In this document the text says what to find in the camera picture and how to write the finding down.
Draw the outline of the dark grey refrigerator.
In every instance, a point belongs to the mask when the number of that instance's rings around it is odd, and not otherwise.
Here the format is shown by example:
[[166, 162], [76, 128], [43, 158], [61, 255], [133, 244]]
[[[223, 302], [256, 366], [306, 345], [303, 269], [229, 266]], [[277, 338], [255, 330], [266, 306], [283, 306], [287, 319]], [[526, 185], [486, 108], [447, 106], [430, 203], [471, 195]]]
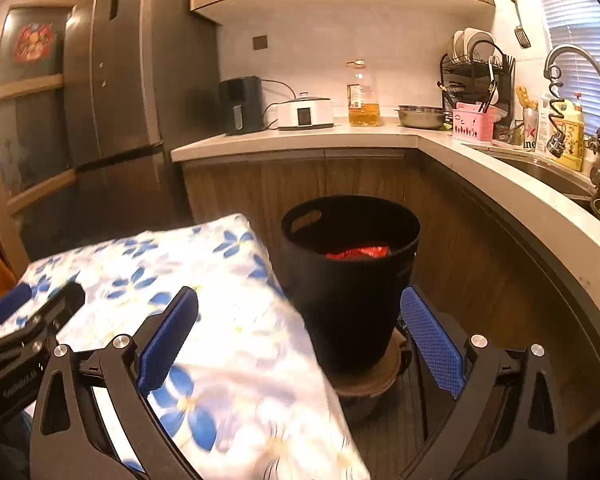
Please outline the dark grey refrigerator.
[[66, 31], [64, 98], [81, 232], [192, 223], [176, 148], [220, 131], [218, 28], [189, 0], [87, 0]]

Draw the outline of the yellow detergent bottle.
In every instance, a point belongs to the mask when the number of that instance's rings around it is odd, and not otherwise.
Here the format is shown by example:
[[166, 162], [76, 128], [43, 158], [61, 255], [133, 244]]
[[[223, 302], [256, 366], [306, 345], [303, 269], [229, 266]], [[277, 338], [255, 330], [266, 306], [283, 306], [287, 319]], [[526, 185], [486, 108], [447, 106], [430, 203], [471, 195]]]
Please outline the yellow detergent bottle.
[[574, 171], [582, 170], [584, 159], [584, 114], [581, 96], [581, 92], [576, 92], [572, 100], [559, 103], [562, 118], [556, 119], [559, 129], [565, 133], [565, 149], [562, 156], [556, 159], [562, 166]]

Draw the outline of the black air fryer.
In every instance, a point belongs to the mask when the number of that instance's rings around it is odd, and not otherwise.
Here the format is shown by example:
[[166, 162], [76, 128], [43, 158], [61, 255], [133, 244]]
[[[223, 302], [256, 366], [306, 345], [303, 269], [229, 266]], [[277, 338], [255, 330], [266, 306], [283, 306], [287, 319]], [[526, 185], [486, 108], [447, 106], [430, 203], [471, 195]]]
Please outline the black air fryer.
[[264, 129], [262, 81], [258, 76], [223, 80], [219, 92], [224, 133], [239, 136]]

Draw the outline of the pink utensil basket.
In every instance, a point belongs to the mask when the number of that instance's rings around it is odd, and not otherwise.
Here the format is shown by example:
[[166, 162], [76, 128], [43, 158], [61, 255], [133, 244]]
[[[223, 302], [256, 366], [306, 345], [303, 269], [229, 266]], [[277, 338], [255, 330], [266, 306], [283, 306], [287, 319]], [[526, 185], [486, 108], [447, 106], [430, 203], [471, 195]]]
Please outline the pink utensil basket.
[[469, 143], [491, 143], [494, 126], [493, 112], [493, 107], [484, 112], [478, 104], [457, 103], [453, 110], [453, 138]]

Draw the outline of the dark wall socket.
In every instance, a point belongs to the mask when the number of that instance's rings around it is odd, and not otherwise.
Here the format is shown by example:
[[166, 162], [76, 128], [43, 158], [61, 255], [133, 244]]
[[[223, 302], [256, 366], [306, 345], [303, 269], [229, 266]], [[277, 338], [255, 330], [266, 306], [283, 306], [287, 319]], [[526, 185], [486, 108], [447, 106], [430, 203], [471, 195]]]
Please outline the dark wall socket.
[[252, 38], [252, 48], [255, 51], [265, 50], [268, 48], [268, 36], [255, 36]]

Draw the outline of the green white beer can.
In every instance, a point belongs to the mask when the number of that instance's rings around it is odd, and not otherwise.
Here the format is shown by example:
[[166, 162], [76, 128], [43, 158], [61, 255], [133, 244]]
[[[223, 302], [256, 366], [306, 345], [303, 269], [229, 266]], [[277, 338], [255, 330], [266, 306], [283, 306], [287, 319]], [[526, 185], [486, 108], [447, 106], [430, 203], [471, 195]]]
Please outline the green white beer can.
[[522, 128], [522, 147], [528, 152], [534, 152], [539, 128], [538, 109], [526, 106], [522, 111], [522, 121], [524, 122], [524, 128]]

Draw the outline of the wooden glass panel door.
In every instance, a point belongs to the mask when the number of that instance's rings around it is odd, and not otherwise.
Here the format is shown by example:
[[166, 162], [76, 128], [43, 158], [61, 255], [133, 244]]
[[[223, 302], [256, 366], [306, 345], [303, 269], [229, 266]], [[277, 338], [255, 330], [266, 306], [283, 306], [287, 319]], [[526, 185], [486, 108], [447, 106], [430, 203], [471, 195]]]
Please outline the wooden glass panel door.
[[[78, 242], [83, 203], [65, 111], [65, 46], [80, 4], [94, 0], [0, 0], [0, 248], [22, 275], [39, 258]], [[17, 63], [19, 29], [52, 24], [45, 58]]]

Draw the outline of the black round trash bin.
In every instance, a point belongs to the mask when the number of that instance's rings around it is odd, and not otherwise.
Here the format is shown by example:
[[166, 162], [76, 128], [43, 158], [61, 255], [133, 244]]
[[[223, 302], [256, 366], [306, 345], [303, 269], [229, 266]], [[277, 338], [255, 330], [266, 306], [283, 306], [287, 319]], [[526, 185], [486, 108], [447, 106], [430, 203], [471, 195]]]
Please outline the black round trash bin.
[[[358, 373], [385, 354], [410, 284], [420, 222], [406, 207], [364, 195], [316, 198], [280, 222], [286, 294], [301, 314], [327, 374]], [[335, 261], [330, 252], [388, 246], [376, 260]]]

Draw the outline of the wooden lower cabinet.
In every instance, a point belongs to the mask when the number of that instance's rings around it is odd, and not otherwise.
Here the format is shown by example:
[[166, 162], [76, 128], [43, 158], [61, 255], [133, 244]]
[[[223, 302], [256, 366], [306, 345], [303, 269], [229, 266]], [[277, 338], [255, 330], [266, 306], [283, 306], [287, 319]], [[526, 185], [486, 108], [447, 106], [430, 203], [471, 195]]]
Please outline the wooden lower cabinet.
[[243, 214], [289, 280], [280, 222], [317, 197], [368, 195], [399, 203], [422, 225], [413, 281], [468, 333], [497, 346], [542, 344], [566, 426], [600, 417], [600, 316], [576, 278], [520, 221], [432, 157], [407, 150], [275, 152], [184, 162], [194, 220]]

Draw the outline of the white plates in rack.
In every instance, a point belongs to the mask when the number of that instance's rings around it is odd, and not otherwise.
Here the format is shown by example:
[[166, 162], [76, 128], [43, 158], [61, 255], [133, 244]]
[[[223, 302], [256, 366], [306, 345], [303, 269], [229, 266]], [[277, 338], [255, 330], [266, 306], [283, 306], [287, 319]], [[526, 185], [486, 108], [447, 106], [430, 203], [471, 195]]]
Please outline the white plates in rack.
[[486, 61], [495, 52], [494, 37], [490, 32], [482, 29], [467, 27], [454, 32], [450, 46], [448, 47], [448, 57], [453, 62], [463, 60], [481, 60]]

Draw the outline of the red plastic bag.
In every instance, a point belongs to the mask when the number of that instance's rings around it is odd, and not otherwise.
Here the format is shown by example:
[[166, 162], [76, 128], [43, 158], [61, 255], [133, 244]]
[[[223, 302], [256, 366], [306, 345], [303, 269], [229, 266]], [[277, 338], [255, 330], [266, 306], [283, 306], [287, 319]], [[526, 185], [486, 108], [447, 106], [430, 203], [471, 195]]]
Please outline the red plastic bag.
[[390, 255], [388, 246], [367, 246], [343, 250], [342, 252], [330, 252], [325, 257], [335, 261], [358, 261], [376, 260]]

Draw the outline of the black dish rack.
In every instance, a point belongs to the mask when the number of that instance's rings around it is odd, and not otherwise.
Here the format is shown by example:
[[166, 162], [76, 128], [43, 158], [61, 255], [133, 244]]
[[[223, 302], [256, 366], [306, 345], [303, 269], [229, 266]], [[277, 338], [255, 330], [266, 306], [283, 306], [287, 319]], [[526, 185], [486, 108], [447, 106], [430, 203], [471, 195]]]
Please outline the black dish rack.
[[480, 104], [491, 94], [491, 82], [498, 84], [492, 94], [496, 132], [513, 125], [515, 118], [514, 83], [516, 58], [505, 54], [493, 41], [478, 40], [468, 54], [451, 58], [447, 53], [440, 58], [440, 82], [454, 96], [457, 103]]

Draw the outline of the stainless steel sink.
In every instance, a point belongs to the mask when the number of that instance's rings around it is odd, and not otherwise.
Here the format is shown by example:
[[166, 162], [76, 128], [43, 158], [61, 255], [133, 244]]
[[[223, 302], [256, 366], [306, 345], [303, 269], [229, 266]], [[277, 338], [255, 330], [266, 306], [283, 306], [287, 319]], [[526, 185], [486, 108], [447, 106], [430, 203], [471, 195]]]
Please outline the stainless steel sink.
[[600, 222], [600, 197], [596, 188], [585, 181], [585, 177], [551, 162], [550, 160], [526, 152], [506, 150], [499, 146], [475, 146], [475, 150], [487, 154], [512, 166], [530, 177], [548, 185], [554, 191], [569, 198], [573, 203], [592, 214]]

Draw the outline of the red door decoration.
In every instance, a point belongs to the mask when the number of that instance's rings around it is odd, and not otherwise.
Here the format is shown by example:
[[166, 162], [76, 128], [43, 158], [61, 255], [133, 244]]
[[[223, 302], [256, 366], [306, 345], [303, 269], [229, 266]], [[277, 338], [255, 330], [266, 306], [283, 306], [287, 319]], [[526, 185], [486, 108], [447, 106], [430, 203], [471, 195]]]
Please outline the red door decoration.
[[50, 53], [55, 33], [50, 23], [30, 23], [19, 29], [12, 54], [17, 63], [32, 63]]

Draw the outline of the cooking oil bottle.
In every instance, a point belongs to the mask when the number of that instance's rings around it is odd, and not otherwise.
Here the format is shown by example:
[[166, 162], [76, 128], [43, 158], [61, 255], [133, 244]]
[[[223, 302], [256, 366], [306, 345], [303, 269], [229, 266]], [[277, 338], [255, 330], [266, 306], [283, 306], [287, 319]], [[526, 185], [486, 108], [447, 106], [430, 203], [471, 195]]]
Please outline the cooking oil bottle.
[[380, 106], [374, 72], [364, 60], [348, 61], [347, 101], [352, 127], [379, 127]]

